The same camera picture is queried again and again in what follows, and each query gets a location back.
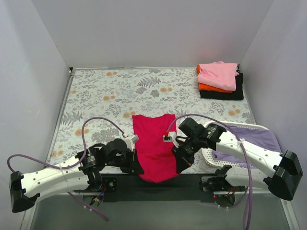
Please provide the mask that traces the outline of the red t-shirt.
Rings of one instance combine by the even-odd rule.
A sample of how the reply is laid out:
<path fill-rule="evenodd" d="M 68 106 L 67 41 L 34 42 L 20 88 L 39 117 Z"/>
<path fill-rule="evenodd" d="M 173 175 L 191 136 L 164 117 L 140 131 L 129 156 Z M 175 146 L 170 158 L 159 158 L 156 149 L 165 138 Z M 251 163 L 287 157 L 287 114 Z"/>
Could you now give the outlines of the red t-shirt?
<path fill-rule="evenodd" d="M 140 177 L 147 182 L 160 183 L 178 176 L 172 142 L 164 142 L 163 135 L 175 120 L 174 114 L 160 117 L 134 115 L 133 131 L 139 137 L 135 147 L 144 171 Z"/>

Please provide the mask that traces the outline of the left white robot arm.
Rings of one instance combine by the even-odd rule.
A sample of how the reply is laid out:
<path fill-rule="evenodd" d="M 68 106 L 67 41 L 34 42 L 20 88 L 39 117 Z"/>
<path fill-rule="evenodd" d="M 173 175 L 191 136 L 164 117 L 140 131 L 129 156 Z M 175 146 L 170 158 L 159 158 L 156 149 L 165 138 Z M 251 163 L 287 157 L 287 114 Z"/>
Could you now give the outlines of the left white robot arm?
<path fill-rule="evenodd" d="M 25 174 L 13 172 L 10 175 L 12 211 L 26 211 L 45 198 L 70 191 L 114 192 L 117 179 L 108 179 L 101 171 L 110 166 L 127 174 L 143 174 L 135 147 L 138 140 L 137 135 L 117 138 L 107 144 L 95 144 L 54 168 Z"/>

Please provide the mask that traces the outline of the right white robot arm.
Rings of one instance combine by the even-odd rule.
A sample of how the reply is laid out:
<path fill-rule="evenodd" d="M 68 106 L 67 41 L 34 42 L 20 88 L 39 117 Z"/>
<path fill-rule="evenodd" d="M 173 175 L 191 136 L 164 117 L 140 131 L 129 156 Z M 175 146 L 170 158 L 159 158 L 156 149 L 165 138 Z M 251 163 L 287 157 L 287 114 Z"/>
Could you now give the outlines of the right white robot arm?
<path fill-rule="evenodd" d="M 171 141 L 176 158 L 177 173 L 181 173 L 194 163 L 194 155 L 199 150 L 204 155 L 215 150 L 241 159 L 246 166 L 235 166 L 232 162 L 216 165 L 216 171 L 201 182 L 206 191 L 221 192 L 238 186 L 267 189 L 283 200 L 294 198 L 303 177 L 298 156 L 292 152 L 279 153 L 259 147 L 243 138 L 227 124 L 212 121 L 205 125 L 191 117 L 186 118 L 179 130 L 184 137 L 168 129 L 164 141 Z"/>

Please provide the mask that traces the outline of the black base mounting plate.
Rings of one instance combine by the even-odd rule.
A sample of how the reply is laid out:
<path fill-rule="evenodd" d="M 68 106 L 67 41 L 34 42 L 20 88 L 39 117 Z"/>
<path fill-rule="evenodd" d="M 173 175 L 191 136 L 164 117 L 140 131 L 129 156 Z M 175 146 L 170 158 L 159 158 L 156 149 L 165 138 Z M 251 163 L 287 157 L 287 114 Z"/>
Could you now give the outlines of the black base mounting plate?
<path fill-rule="evenodd" d="M 173 179 L 150 183 L 132 174 L 102 174 L 105 202 L 201 201 L 213 203 L 213 192 L 203 183 L 213 173 L 181 174 Z"/>

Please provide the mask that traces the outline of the white perforated basket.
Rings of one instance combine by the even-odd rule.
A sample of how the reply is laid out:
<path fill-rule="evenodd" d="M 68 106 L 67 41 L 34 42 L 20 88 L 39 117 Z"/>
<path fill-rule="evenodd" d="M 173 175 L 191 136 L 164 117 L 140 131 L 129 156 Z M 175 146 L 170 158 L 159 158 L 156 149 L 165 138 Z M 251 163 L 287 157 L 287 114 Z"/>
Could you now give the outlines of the white perforated basket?
<path fill-rule="evenodd" d="M 274 134 L 264 126 L 238 123 L 238 122 L 226 122 L 222 121 L 226 125 L 230 126 L 238 133 L 241 139 L 248 139 L 250 143 L 257 146 L 269 146 L 265 143 L 266 137 L 272 139 Z M 208 165 L 212 167 L 222 167 L 223 165 L 232 165 L 233 167 L 246 168 L 246 162 L 233 155 L 229 155 L 224 152 L 214 151 L 212 149 L 202 149 L 202 154 Z"/>

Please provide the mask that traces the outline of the floral patterned table mat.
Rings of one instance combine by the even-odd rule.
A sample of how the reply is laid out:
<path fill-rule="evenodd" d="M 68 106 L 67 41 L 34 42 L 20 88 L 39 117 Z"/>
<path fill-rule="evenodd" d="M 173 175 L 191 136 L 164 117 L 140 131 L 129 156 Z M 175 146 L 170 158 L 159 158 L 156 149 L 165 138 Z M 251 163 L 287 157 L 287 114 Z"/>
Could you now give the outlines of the floral patterned table mat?
<path fill-rule="evenodd" d="M 239 123 L 255 122 L 247 99 L 200 97 L 195 69 L 82 69 L 68 88 L 47 162 L 58 164 L 84 145 L 107 143 L 121 131 L 133 133 L 132 116 L 193 114 Z"/>

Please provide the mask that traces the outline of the black folded t-shirt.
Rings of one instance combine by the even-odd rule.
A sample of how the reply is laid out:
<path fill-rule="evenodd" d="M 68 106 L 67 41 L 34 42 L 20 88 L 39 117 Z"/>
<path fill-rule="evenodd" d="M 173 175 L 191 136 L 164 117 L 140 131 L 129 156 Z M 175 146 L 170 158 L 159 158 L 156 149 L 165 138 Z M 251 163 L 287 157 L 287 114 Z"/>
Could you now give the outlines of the black folded t-shirt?
<path fill-rule="evenodd" d="M 243 95 L 243 73 L 236 76 L 236 90 L 233 92 L 218 92 L 213 90 L 206 90 L 210 87 L 199 83 L 200 96 L 203 99 L 227 100 L 227 101 L 241 101 L 244 99 Z"/>

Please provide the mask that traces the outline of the aluminium frame rail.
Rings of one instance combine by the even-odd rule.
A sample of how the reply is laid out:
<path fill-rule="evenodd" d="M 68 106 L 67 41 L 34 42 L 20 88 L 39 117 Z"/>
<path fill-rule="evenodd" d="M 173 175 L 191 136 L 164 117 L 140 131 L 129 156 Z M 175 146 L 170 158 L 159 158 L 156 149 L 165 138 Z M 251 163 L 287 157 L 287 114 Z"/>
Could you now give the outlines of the aluminium frame rail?
<path fill-rule="evenodd" d="M 75 72 L 69 77 L 57 126 Z M 130 201 L 105 202 L 101 205 L 101 209 L 107 214 L 109 221 L 104 221 L 83 208 L 80 203 L 66 194 L 50 197 L 36 206 L 32 213 L 30 229 L 240 230 L 243 228 L 244 205 L 225 210 L 218 208 L 216 204 L 200 201 Z"/>

